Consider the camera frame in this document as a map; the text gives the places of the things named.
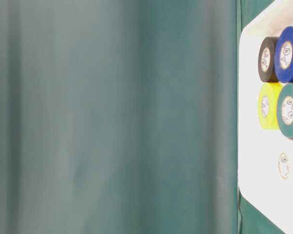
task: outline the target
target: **tape label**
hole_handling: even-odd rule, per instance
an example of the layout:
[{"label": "tape label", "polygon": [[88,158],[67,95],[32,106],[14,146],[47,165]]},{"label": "tape label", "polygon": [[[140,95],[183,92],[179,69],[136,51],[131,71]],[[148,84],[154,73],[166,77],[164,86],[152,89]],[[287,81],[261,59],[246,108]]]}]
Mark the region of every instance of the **tape label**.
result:
[{"label": "tape label", "polygon": [[278,167],[281,178],[288,179],[290,175],[290,161],[289,157],[285,153],[280,155]]},{"label": "tape label", "polygon": [[267,117],[269,112],[269,100],[268,96],[264,95],[262,98],[262,115],[263,117]]},{"label": "tape label", "polygon": [[282,119],[287,125],[293,123],[293,98],[291,96],[285,97],[282,103]]},{"label": "tape label", "polygon": [[270,49],[266,47],[262,53],[262,70],[266,72],[270,65]]},{"label": "tape label", "polygon": [[290,41],[283,43],[280,51],[280,65],[282,69],[286,70],[292,61],[293,47]]}]

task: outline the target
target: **yellow tape roll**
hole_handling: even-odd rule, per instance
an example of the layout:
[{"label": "yellow tape roll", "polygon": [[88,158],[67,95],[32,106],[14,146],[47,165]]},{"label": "yellow tape roll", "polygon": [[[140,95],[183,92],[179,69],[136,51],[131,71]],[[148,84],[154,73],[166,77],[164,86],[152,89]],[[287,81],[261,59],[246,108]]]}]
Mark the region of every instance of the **yellow tape roll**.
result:
[{"label": "yellow tape roll", "polygon": [[277,120],[277,103],[282,85],[264,83],[258,99],[258,117],[263,129],[279,129]]}]

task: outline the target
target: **black tape roll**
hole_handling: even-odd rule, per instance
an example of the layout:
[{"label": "black tape roll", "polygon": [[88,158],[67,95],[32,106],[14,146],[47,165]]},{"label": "black tape roll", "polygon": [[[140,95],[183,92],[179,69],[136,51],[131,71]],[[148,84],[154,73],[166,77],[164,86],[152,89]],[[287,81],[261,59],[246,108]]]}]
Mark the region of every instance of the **black tape roll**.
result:
[{"label": "black tape roll", "polygon": [[258,54],[258,73],[263,82],[278,82],[274,72],[274,53],[278,38],[266,37]]}]

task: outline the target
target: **green curtain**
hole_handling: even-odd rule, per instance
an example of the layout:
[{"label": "green curtain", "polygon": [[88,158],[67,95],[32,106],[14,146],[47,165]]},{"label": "green curtain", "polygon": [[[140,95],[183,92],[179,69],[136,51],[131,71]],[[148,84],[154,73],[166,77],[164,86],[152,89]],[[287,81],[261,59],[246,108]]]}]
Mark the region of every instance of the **green curtain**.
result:
[{"label": "green curtain", "polygon": [[[242,29],[264,10],[273,0],[237,0],[237,38]],[[272,222],[255,207],[239,196],[239,233],[282,234]]]},{"label": "green curtain", "polygon": [[0,0],[0,234],[236,233],[235,12]]}]

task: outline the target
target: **blue tape roll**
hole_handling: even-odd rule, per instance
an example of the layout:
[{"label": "blue tape roll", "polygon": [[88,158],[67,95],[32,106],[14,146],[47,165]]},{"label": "blue tape roll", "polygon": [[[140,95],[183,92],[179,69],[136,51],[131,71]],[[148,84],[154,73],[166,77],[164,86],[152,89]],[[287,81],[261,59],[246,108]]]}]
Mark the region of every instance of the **blue tape roll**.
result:
[{"label": "blue tape roll", "polygon": [[274,54],[274,69],[280,82],[293,82],[293,27],[285,28],[279,37]]}]

